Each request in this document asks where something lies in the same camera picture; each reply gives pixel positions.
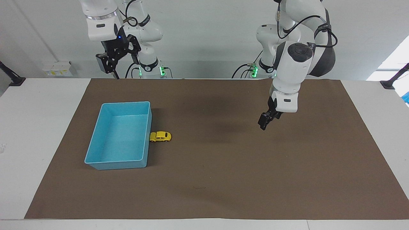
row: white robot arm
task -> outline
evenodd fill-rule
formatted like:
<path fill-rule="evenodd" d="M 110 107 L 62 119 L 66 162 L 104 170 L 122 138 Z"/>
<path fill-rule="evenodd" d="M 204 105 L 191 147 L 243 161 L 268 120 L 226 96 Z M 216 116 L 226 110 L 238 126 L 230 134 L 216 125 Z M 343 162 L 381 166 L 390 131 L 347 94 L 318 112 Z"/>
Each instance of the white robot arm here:
<path fill-rule="evenodd" d="M 127 34 L 134 34 L 140 45 L 138 54 L 140 76 L 143 78 L 160 78 L 163 76 L 161 61 L 157 58 L 155 49 L 149 43 L 162 39 L 162 28 L 144 10 L 143 0 L 123 0 L 122 4 L 128 9 L 126 14 L 132 15 L 139 22 L 136 26 L 124 26 Z"/>
<path fill-rule="evenodd" d="M 119 79 L 116 65 L 130 53 L 134 64 L 140 65 L 141 77 L 160 78 L 166 74 L 149 44 L 162 39 L 162 29 L 144 11 L 142 0 L 123 0 L 125 12 L 120 11 L 115 0 L 79 1 L 87 18 L 90 40 L 101 41 L 105 48 L 105 53 L 96 55 L 102 71 Z"/>
<path fill-rule="evenodd" d="M 335 64 L 333 47 L 337 44 L 322 0 L 274 1 L 279 3 L 277 25 L 262 25 L 257 31 L 257 39 L 263 46 L 258 64 L 266 74 L 276 71 L 268 100 L 269 110 L 258 121 L 263 130 L 283 113 L 297 112 L 301 83 L 308 74 L 320 77 L 332 70 Z M 299 42 L 299 24 L 314 32 L 314 42 Z"/>

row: white table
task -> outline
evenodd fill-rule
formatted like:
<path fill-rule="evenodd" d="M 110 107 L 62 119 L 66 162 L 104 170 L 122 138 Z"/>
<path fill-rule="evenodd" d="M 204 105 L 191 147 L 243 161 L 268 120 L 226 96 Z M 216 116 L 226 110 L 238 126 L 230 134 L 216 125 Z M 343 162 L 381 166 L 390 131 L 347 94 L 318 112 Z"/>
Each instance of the white table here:
<path fill-rule="evenodd" d="M 0 229 L 409 230 L 409 220 L 23 220 L 89 82 L 27 79 L 0 97 Z M 409 108 L 378 82 L 342 83 L 409 197 Z"/>

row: yellow toy car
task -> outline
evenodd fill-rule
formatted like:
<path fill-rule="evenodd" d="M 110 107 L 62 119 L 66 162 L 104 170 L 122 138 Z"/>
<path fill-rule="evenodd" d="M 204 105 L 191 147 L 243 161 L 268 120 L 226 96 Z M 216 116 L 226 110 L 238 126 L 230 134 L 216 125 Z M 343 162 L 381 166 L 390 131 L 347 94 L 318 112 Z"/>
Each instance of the yellow toy car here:
<path fill-rule="evenodd" d="M 152 132 L 151 135 L 149 136 L 150 142 L 159 142 L 159 141 L 168 142 L 171 139 L 172 139 L 172 135 L 165 131 Z"/>

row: electrical outlet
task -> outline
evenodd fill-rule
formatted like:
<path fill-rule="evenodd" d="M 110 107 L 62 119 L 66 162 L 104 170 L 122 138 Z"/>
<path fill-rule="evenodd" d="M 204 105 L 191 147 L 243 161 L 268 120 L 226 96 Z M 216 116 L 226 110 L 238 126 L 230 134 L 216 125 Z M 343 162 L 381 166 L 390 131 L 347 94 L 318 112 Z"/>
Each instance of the electrical outlet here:
<path fill-rule="evenodd" d="M 70 61 L 59 61 L 44 65 L 44 73 L 49 77 L 72 77 L 76 74 Z"/>

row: plastic container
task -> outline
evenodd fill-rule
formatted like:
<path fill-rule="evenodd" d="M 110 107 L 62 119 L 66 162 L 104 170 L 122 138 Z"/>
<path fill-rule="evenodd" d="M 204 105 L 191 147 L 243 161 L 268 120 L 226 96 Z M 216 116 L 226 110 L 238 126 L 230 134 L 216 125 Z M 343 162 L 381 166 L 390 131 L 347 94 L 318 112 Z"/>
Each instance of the plastic container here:
<path fill-rule="evenodd" d="M 409 92 L 402 96 L 402 99 L 409 104 Z"/>
<path fill-rule="evenodd" d="M 84 162 L 98 170 L 146 167 L 151 122 L 148 101 L 103 104 Z"/>

